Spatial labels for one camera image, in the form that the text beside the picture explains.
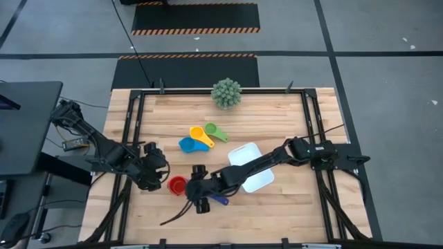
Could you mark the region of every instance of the gray floor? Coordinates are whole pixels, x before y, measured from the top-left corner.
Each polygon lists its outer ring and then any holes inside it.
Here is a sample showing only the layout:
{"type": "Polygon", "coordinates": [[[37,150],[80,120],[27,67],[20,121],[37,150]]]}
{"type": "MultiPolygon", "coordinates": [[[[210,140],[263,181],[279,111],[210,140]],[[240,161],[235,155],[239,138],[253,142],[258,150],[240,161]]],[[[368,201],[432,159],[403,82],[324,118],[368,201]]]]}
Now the gray floor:
{"type": "MultiPolygon", "coordinates": [[[[181,0],[180,2],[199,2],[181,0]]],[[[325,51],[312,0],[257,0],[259,34],[134,37],[140,52],[325,51]]],[[[443,50],[439,0],[322,0],[337,51],[443,50]]],[[[0,33],[19,0],[0,1],[0,33]]],[[[117,3],[126,27],[135,7],[117,3]]],[[[28,0],[0,54],[131,52],[110,0],[28,0]]],[[[343,78],[386,241],[443,244],[443,57],[340,57],[343,78]]],[[[108,105],[116,59],[0,59],[0,80],[64,83],[62,95],[108,105]]],[[[327,57],[258,57],[261,86],[335,86],[327,57]]],[[[105,109],[83,107],[102,129],[105,109]]],[[[48,137],[61,140],[51,128],[48,137]]],[[[65,155],[45,143],[44,151],[65,155]]],[[[82,209],[54,210],[46,227],[78,224],[82,209]]],[[[72,244],[56,230],[47,246],[72,244]]],[[[30,248],[41,248],[31,243],[30,248]]]]}

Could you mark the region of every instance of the floor mat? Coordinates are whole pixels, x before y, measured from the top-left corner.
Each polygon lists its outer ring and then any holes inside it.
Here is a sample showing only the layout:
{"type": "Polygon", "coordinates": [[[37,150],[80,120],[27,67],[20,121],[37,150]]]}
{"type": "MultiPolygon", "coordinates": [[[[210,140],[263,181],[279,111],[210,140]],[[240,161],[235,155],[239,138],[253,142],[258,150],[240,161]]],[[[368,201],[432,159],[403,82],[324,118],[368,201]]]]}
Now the floor mat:
{"type": "MultiPolygon", "coordinates": [[[[150,81],[167,88],[213,87],[229,77],[242,87],[260,87],[254,54],[167,54],[140,55],[150,81]]],[[[112,89],[149,88],[135,55],[119,58],[112,89]]]]}
{"type": "Polygon", "coordinates": [[[164,8],[161,2],[140,3],[133,35],[257,33],[256,3],[185,3],[164,8]]]}

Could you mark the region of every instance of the wooden tabletop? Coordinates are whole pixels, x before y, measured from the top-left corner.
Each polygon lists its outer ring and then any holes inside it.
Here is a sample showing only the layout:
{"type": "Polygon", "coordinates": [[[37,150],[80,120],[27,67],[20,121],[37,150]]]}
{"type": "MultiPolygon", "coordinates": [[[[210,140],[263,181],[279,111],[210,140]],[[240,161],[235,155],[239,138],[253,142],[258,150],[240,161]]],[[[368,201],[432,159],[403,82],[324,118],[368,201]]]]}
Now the wooden tabletop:
{"type": "MultiPolygon", "coordinates": [[[[129,89],[114,90],[111,96],[104,134],[121,141],[129,89]]],[[[317,89],[325,130],[343,124],[334,89],[317,89]]],[[[311,114],[314,109],[309,101],[311,114]]],[[[130,140],[133,137],[136,102],[130,140]]],[[[190,177],[192,165],[205,164],[209,172],[229,165],[228,152],[254,142],[262,154],[280,146],[285,138],[306,136],[307,128],[301,98],[294,94],[248,94],[229,111],[215,107],[209,95],[149,95],[145,99],[140,141],[157,142],[170,165],[171,175],[190,177]],[[209,152],[183,153],[178,142],[189,136],[189,128],[214,122],[230,138],[215,139],[209,152]]],[[[343,127],[326,134],[335,143],[346,143],[343,127]]],[[[186,203],[184,196],[173,196],[166,184],[155,192],[132,187],[125,243],[291,243],[326,242],[323,216],[314,171],[308,165],[278,165],[272,168],[272,184],[248,194],[243,189],[231,197],[228,206],[210,200],[211,211],[196,214],[192,207],[180,219],[167,225],[159,223],[176,215],[186,203]]],[[[336,184],[342,208],[366,235],[368,218],[359,183],[336,171],[336,184]]],[[[91,189],[79,240],[86,239],[109,209],[114,175],[107,174],[91,189]]],[[[335,215],[329,209],[338,236],[335,215]]],[[[117,215],[114,227],[117,228],[117,215]]]]}

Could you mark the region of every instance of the black metal frame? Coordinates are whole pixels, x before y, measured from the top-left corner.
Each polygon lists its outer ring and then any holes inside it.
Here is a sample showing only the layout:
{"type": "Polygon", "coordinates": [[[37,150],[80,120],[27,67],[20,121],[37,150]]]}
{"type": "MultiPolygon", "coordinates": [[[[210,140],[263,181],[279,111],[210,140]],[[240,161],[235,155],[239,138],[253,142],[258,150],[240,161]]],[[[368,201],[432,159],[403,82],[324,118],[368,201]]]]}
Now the black metal frame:
{"type": "MultiPolygon", "coordinates": [[[[164,95],[185,95],[185,94],[202,94],[202,95],[206,94],[206,95],[208,95],[208,94],[210,94],[210,91],[211,91],[211,89],[131,90],[130,97],[129,97],[128,109],[127,109],[127,116],[126,116],[126,120],[125,120],[125,128],[123,130],[122,142],[123,143],[127,142],[127,137],[129,135],[130,122],[131,122],[131,118],[132,118],[132,112],[134,109],[134,103],[137,98],[139,99],[138,111],[137,111],[137,116],[136,116],[134,137],[133,137],[133,141],[132,141],[134,149],[140,149],[140,147],[138,146],[138,137],[140,135],[140,130],[141,130],[141,122],[142,122],[142,118],[143,118],[143,107],[144,107],[144,103],[145,103],[145,98],[148,95],[163,95],[163,94],[164,95]]],[[[243,91],[242,91],[242,94],[278,94],[278,93],[300,94],[300,97],[302,100],[302,105],[303,105],[303,111],[304,111],[304,115],[305,115],[305,120],[306,120],[306,125],[307,125],[307,130],[308,130],[308,135],[310,136],[309,141],[311,144],[314,144],[315,143],[314,129],[313,129],[313,125],[312,125],[312,121],[311,121],[311,114],[310,114],[309,105],[308,105],[308,99],[310,98],[312,100],[312,104],[314,106],[314,115],[316,117],[316,124],[318,127],[318,131],[320,132],[320,140],[321,141],[326,140],[325,134],[322,133],[324,131],[324,127],[323,127],[323,121],[321,118],[320,107],[318,105],[318,100],[317,100],[317,95],[316,95],[315,89],[243,89],[243,91]]],[[[323,181],[323,175],[322,175],[321,170],[315,170],[315,172],[316,172],[316,180],[318,183],[318,187],[320,187],[319,181],[323,181]]],[[[334,173],[331,170],[331,171],[328,171],[327,175],[328,175],[328,179],[329,179],[329,188],[331,189],[331,193],[332,193],[333,197],[336,199],[336,201],[339,202],[334,173]]],[[[116,179],[114,181],[114,189],[113,189],[112,197],[111,197],[112,200],[117,198],[118,189],[120,187],[120,181],[121,181],[120,176],[116,176],[116,179]]],[[[321,203],[321,208],[322,208],[322,213],[323,213],[323,219],[324,219],[324,223],[325,223],[325,232],[326,232],[328,241],[330,241],[330,240],[334,239],[334,234],[332,231],[332,224],[331,224],[331,218],[329,215],[329,208],[327,206],[327,201],[326,201],[325,197],[320,192],[319,192],[319,196],[320,196],[320,203],[321,203]]],[[[122,244],[123,244],[123,239],[125,236],[127,213],[128,213],[128,209],[129,209],[129,197],[130,197],[130,194],[128,194],[128,197],[123,202],[122,217],[120,220],[119,231],[118,231],[118,241],[121,242],[122,244]]],[[[345,226],[343,225],[343,222],[341,222],[341,220],[338,217],[337,217],[337,222],[338,222],[338,230],[340,232],[340,238],[346,239],[346,230],[345,230],[345,226]]],[[[110,226],[107,229],[107,233],[105,234],[105,241],[110,241],[111,233],[112,233],[112,223],[110,223],[110,226]]],[[[266,248],[275,248],[275,247],[281,248],[282,247],[281,243],[277,243],[277,244],[268,244],[268,243],[267,244],[250,244],[250,245],[249,244],[237,244],[237,245],[241,245],[242,248],[247,248],[249,246],[251,246],[253,248],[263,247],[263,246],[266,248]]],[[[289,242],[288,242],[287,245],[300,246],[301,244],[289,244],[289,242]]],[[[193,246],[195,246],[196,248],[200,248],[204,245],[186,245],[185,247],[192,248],[193,246]]]]}

